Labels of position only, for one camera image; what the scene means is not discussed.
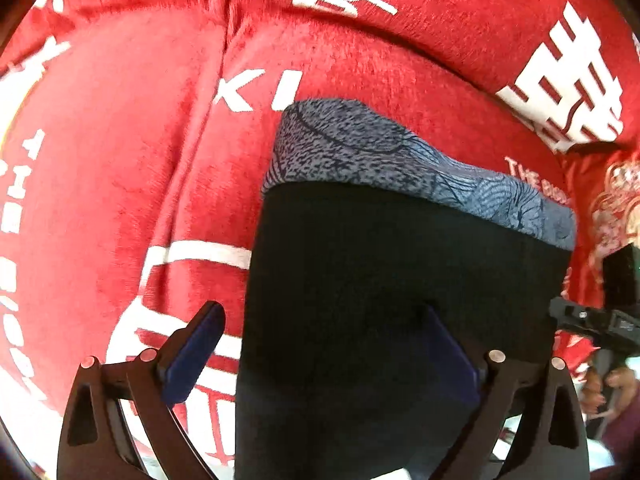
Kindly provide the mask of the red embroidered cushion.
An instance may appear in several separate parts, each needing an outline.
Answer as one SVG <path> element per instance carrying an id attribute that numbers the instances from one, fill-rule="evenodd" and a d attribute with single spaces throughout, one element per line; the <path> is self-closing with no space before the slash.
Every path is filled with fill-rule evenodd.
<path id="1" fill-rule="evenodd" d="M 639 151 L 604 143 L 582 146 L 564 155 L 561 167 L 577 219 L 563 296 L 601 307 L 603 259 L 639 244 Z"/>

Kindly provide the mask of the red sofa cover white characters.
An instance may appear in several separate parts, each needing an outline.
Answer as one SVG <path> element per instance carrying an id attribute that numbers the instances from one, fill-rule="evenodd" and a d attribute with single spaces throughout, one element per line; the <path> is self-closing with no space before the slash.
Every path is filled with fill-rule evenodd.
<path id="1" fill-rule="evenodd" d="M 1 0 L 1 366 L 62 418 L 81 365 L 134 360 L 207 301 L 226 325 L 175 405 L 235 474 L 245 298 L 283 112 L 354 100 L 574 212 L 561 158 L 639 151 L 626 0 Z M 556 326 L 589 440 L 637 478 L 639 404 L 598 422 L 586 337 Z"/>

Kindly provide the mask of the black pants grey waistband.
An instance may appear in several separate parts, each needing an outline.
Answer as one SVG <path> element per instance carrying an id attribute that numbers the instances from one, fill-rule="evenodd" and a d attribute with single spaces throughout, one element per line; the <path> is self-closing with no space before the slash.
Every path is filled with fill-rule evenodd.
<path id="1" fill-rule="evenodd" d="M 575 240 L 569 206 L 361 102 L 290 105 L 250 260 L 236 476 L 434 479 L 468 412 L 438 391 L 428 312 L 478 335 L 549 311 Z"/>

